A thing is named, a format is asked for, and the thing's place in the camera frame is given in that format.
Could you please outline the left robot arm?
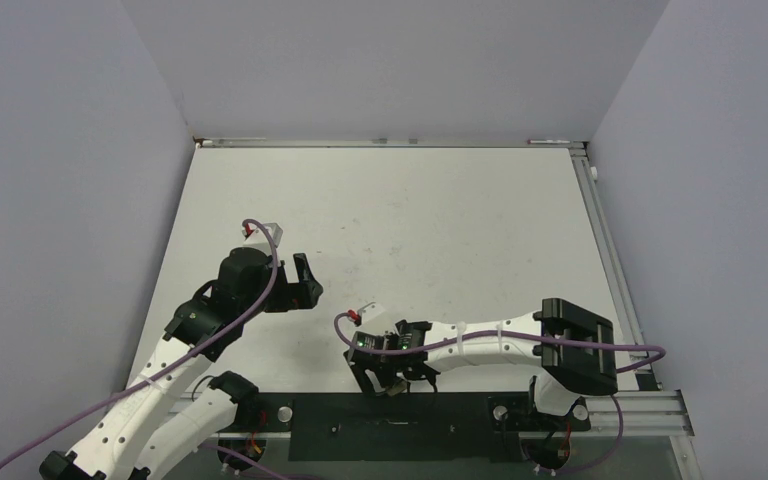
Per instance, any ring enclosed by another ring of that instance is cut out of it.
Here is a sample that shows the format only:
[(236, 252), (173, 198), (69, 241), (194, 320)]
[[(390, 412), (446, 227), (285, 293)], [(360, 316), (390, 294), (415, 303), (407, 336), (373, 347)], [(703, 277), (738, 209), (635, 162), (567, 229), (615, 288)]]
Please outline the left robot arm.
[(292, 257), (297, 281), (267, 245), (233, 249), (215, 279), (173, 314), (154, 352), (99, 423), (66, 451), (39, 466), (44, 479), (147, 479), (148, 452), (163, 419), (198, 376), (242, 336), (260, 313), (311, 310), (323, 293), (307, 256)]

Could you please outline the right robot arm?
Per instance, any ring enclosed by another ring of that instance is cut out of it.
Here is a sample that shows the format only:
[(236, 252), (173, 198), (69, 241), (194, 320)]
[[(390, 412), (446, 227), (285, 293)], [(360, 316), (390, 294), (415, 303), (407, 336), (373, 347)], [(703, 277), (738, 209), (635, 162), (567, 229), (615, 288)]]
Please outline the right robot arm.
[(446, 372), (514, 365), (532, 369), (527, 419), (549, 428), (584, 396), (618, 391), (612, 322), (561, 298), (518, 317), (481, 323), (393, 320), (378, 304), (334, 320), (361, 390), (382, 393), (401, 381), (434, 384)]

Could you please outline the white grey remote control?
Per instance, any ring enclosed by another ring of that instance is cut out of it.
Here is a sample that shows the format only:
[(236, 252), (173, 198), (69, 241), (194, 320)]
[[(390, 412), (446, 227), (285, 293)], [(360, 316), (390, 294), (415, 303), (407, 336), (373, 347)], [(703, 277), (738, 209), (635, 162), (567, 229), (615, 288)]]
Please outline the white grey remote control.
[(385, 395), (388, 397), (394, 397), (410, 390), (410, 383), (405, 380), (398, 380), (386, 391)]

